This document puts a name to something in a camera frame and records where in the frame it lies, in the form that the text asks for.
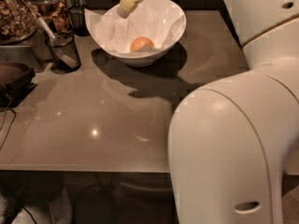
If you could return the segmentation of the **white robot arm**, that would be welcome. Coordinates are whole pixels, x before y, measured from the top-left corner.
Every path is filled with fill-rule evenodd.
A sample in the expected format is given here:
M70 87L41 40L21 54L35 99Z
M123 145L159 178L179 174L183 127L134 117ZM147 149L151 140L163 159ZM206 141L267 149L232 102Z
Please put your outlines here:
M248 71L191 92L169 127L179 224L282 224L299 137L299 0L224 0Z

